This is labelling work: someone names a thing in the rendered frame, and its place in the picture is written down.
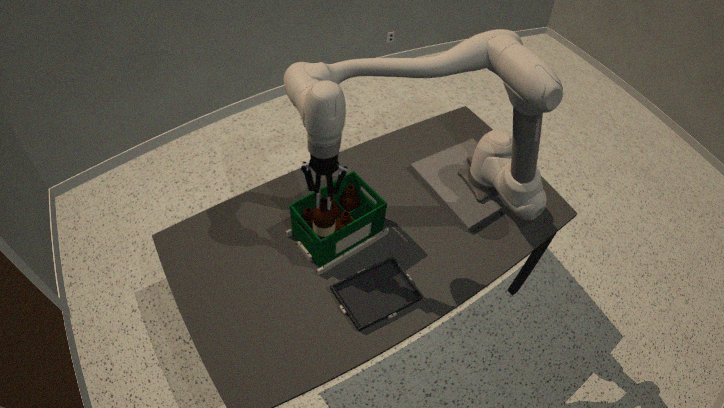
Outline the green crate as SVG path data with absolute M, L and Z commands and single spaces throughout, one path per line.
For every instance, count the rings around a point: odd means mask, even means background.
M 301 217 L 301 215 L 304 214 L 303 212 L 305 208 L 310 207 L 313 210 L 316 207 L 314 192 L 289 205 L 292 236 L 296 239 L 296 241 L 300 241 L 302 243 L 302 245 L 312 255 L 312 260 L 319 268 L 383 230 L 384 219 L 381 208 L 378 203 L 375 204 L 361 190 L 361 186 L 374 199 L 375 197 L 362 184 L 345 176 L 342 179 L 338 194 L 333 194 L 335 203 L 337 203 L 340 207 L 341 214 L 346 210 L 339 204 L 340 196 L 346 191 L 346 187 L 348 185 L 353 185 L 355 187 L 355 192 L 357 192 L 360 197 L 360 206 L 349 212 L 354 221 L 322 240 Z M 299 222 L 310 235 L 308 235 Z

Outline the brown glass bottle with cream label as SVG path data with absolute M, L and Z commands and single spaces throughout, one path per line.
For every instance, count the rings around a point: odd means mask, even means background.
M 323 239 L 335 232 L 336 212 L 331 206 L 327 210 L 327 198 L 320 199 L 320 207 L 314 208 L 312 213 L 313 231 L 320 239 Z

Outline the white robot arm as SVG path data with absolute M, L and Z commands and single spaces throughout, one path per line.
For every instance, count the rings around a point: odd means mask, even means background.
M 458 170 L 458 175 L 477 202 L 500 195 L 514 214 L 533 220 L 547 203 L 536 167 L 542 117 L 560 104 L 563 87 L 553 69 L 523 46 L 514 31 L 483 32 L 427 58 L 297 62 L 286 70 L 284 86 L 306 128 L 309 153 L 328 159 L 339 153 L 345 125 L 346 103 L 339 86 L 342 81 L 358 76 L 436 78 L 485 68 L 503 80 L 513 106 L 512 139 L 501 130 L 486 133 L 473 159 L 467 158 L 470 168 Z

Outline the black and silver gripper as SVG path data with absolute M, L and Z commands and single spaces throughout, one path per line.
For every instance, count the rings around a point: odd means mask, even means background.
M 313 164 L 315 165 L 313 165 Z M 316 181 L 315 185 L 313 182 L 311 170 L 316 173 Z M 325 167 L 325 168 L 322 168 Z M 331 207 L 331 201 L 333 199 L 333 194 L 338 194 L 341 182 L 343 177 L 347 173 L 347 167 L 340 166 L 338 162 L 338 154 L 332 158 L 329 159 L 319 159 L 310 154 L 310 161 L 306 163 L 305 161 L 302 163 L 301 170 L 303 171 L 307 186 L 309 191 L 315 192 L 315 199 L 317 208 L 320 207 L 320 199 L 321 199 L 321 188 L 320 188 L 320 182 L 321 182 L 321 175 L 325 175 L 327 179 L 327 189 L 328 189 L 328 195 L 327 195 L 327 210 L 330 210 Z M 333 187 L 333 178 L 332 174 L 338 170 L 339 177 L 337 180 L 337 184 L 335 187 Z

